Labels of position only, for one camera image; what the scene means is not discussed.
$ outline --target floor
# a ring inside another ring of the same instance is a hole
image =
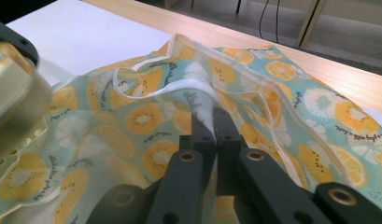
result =
[[[261,37],[259,23],[264,4],[243,0],[238,15],[235,15],[236,5],[236,0],[194,0],[192,8],[191,0],[179,0],[169,10]],[[305,14],[296,9],[279,9],[278,43],[295,47]],[[266,8],[261,30],[263,38],[276,42],[276,6]],[[379,25],[320,16],[301,50],[382,75],[382,26]]]

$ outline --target printed fabric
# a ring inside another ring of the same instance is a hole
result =
[[[49,127],[0,180],[0,223],[86,223],[108,190],[164,175],[191,114],[213,131],[214,106],[298,186],[347,184],[382,209],[382,127],[359,106],[274,46],[210,49],[176,35],[56,87]],[[215,185],[216,171],[203,223],[238,223]]]

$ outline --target white paper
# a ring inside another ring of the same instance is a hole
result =
[[[77,0],[60,0],[7,25],[30,40],[50,85],[147,55],[172,36]]]

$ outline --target beige plastic part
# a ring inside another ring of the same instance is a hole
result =
[[[48,127],[50,85],[31,64],[0,43],[0,178],[18,152]]]

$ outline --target chair leg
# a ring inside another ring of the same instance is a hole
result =
[[[236,14],[239,14],[240,4],[241,4],[241,0],[239,0],[238,3],[237,3]]]

